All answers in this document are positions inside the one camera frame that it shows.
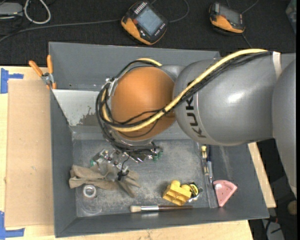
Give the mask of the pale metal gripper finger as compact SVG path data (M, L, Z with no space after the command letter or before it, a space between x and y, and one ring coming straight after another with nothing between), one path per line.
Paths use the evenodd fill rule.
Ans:
M113 153L107 149L97 152L91 159L92 166L98 166L100 170L105 170L113 166Z
M105 169L104 178L107 181L121 181L124 177L123 165L118 159L113 159L113 166Z

